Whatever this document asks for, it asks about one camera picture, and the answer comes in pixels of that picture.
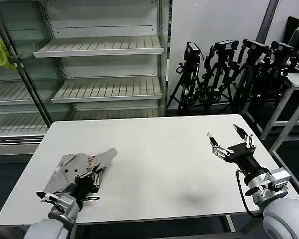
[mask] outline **white stand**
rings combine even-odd
[[[294,182],[296,184],[295,186],[297,186],[298,189],[299,189],[299,181],[290,172],[290,170],[288,169],[288,167],[286,166],[286,164],[283,162],[283,160],[281,159],[281,157],[277,153],[278,148],[281,146],[281,144],[284,141],[299,140],[299,136],[288,136],[288,134],[291,132],[291,130],[294,128],[295,125],[299,125],[299,106],[298,106],[297,110],[295,111],[294,115],[289,120],[289,122],[286,124],[284,130],[281,132],[281,134],[279,135],[279,137],[277,138],[277,140],[274,142],[274,144],[270,148],[269,153],[273,157],[275,157],[279,161],[279,163],[282,164],[282,166],[285,169],[287,169],[289,171],[289,173],[292,176],[292,179],[294,180]]]
[[[286,126],[288,121],[277,121],[278,117],[281,115],[282,111],[284,110],[286,104],[288,103],[291,95],[294,91],[299,91],[299,73],[289,73],[288,79],[291,83],[291,88],[286,90],[283,98],[281,99],[279,105],[277,106],[273,116],[270,118],[269,122],[267,123],[265,129],[263,130],[258,124],[257,128],[261,132],[260,139],[265,140],[272,130],[273,127],[277,126]],[[248,113],[248,107],[250,104],[246,104],[243,109],[243,114],[245,114],[248,118],[254,121],[253,117]]]

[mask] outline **metal shelf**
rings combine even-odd
[[[158,77],[66,80],[53,103],[161,99]]]
[[[0,115],[2,135],[44,135],[47,126],[39,113],[17,113]]]
[[[161,54],[157,36],[122,36],[53,39],[35,57]]]
[[[72,120],[110,120],[158,117],[158,109],[115,110],[115,111],[77,111]]]
[[[55,81],[41,80],[40,82],[36,82],[35,85],[43,101],[49,100],[56,91]],[[0,82],[0,105],[21,104],[33,104],[33,100],[23,81]]]

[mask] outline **display refrigerator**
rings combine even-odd
[[[169,0],[0,0],[0,145],[59,120],[164,115]]]

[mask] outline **gray cloth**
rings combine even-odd
[[[74,183],[75,176],[91,171],[95,166],[100,165],[99,169],[107,168],[113,158],[117,155],[114,148],[96,156],[86,155],[84,153],[64,155],[58,166],[52,173],[44,192],[60,194],[71,183]]]

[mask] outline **metal pole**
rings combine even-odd
[[[270,0],[263,22],[260,26],[256,41],[260,43],[265,43],[270,25],[273,21],[279,0]]]

